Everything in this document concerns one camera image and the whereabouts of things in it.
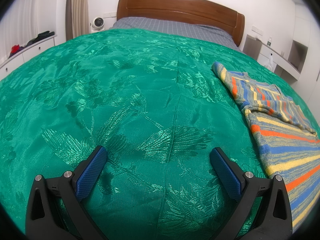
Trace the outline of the striped knit sweater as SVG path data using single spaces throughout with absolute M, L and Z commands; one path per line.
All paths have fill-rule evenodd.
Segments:
M 293 230 L 319 199 L 319 137 L 293 98 L 275 84 L 259 82 L 214 62 L 212 71 L 231 92 L 258 146 L 266 174 L 282 176 Z

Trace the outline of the dark clothes pile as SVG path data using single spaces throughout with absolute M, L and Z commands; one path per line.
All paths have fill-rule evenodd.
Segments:
M 54 36 L 55 32 L 54 31 L 44 31 L 42 33 L 39 33 L 35 38 L 33 38 L 32 40 L 28 41 L 28 43 L 26 44 L 26 46 L 31 46 L 39 41 L 42 41 L 48 37 Z

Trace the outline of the white plastic bag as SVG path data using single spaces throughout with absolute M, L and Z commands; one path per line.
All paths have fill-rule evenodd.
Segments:
M 269 58 L 268 58 L 268 61 L 267 61 L 267 64 L 265 65 L 265 67 L 270 70 L 271 72 L 274 72 L 275 68 L 276 68 L 276 64 L 273 60 L 273 54 L 271 53 Z

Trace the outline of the white desk shelf unit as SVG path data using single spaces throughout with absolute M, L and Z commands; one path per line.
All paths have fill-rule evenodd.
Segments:
M 300 72 L 288 60 L 283 58 L 275 50 L 261 42 L 259 39 L 246 36 L 243 53 L 255 59 L 257 63 L 265 67 L 270 54 L 273 54 L 273 60 L 276 64 L 274 74 L 281 77 L 287 83 L 292 84 L 300 78 Z

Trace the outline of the white drawer cabinet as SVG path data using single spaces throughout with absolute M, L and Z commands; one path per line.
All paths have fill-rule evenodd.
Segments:
M 20 67 L 22 64 L 26 63 L 33 57 L 55 46 L 55 37 L 56 35 L 53 35 L 39 42 L 36 42 L 35 44 L 32 44 L 22 51 L 19 51 L 13 57 L 1 63 L 0 80 L 3 80 L 10 73 L 12 73 L 14 70 L 16 70 L 18 67 Z

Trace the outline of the green floral bedspread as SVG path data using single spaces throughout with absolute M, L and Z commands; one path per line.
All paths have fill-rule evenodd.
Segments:
M 265 172 L 252 133 L 214 62 L 277 85 L 227 47 L 142 29 L 113 29 L 52 47 L 1 81 L 1 204 L 20 230 L 33 179 L 73 170 L 98 145 L 108 161 L 87 212 L 109 239 L 209 239 L 233 203 L 209 162 L 222 148 Z

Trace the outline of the red cloth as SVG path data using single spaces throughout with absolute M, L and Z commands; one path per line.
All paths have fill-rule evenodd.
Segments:
M 17 52 L 20 51 L 20 49 L 21 49 L 20 45 L 12 46 L 9 56 L 11 57 L 11 56 L 15 55 Z

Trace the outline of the grey checked bed sheet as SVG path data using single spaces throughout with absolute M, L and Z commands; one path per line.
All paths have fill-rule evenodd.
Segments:
M 210 25 L 189 24 L 146 17 L 125 17 L 117 20 L 111 27 L 111 29 L 133 28 L 208 41 L 242 52 L 233 41 L 231 35 L 221 28 Z

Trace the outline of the beige curtain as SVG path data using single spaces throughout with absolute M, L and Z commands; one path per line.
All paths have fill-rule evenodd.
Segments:
M 66 40 L 89 33 L 88 0 L 66 0 Z

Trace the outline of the white round fan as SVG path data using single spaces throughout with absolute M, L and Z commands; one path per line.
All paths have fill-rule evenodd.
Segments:
M 101 17 L 95 17 L 91 22 L 91 32 L 99 32 L 104 30 L 104 19 Z

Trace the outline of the brown wooden headboard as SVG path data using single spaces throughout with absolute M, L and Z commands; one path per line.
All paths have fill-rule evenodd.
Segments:
M 116 18 L 126 17 L 218 27 L 231 35 L 236 46 L 240 46 L 245 28 L 243 14 L 208 0 L 119 0 Z

